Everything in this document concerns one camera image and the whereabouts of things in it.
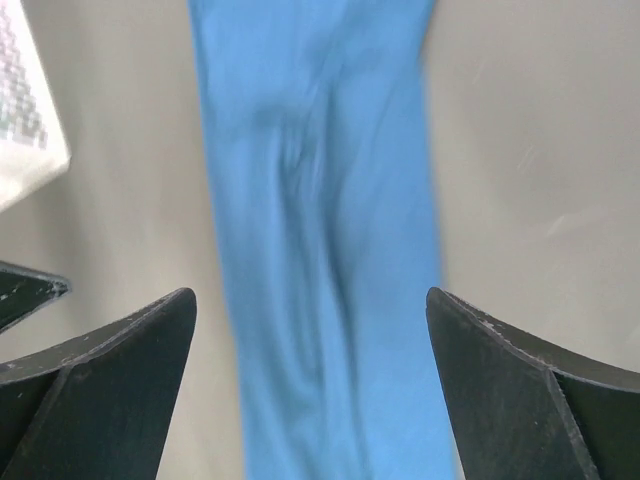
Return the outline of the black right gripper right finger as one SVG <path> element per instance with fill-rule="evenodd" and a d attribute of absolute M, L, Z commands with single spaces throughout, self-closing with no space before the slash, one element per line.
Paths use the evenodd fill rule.
<path fill-rule="evenodd" d="M 504 323 L 439 288 L 426 317 L 468 479 L 636 479 L 639 375 Z"/>

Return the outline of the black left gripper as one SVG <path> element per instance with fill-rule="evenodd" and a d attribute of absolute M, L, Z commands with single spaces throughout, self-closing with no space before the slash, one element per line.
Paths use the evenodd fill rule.
<path fill-rule="evenodd" d="M 1 262 L 1 332 L 71 291 L 59 275 Z"/>

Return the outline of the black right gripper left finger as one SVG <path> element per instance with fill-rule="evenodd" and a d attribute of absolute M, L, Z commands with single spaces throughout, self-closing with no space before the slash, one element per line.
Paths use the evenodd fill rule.
<path fill-rule="evenodd" d="M 195 323 L 195 293 L 180 288 L 2 363 L 2 478 L 156 478 Z"/>

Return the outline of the blue t shirt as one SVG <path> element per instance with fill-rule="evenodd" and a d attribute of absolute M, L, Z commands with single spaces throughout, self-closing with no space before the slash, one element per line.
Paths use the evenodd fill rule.
<path fill-rule="evenodd" d="M 192 1 L 250 479 L 451 479 L 429 1 Z"/>

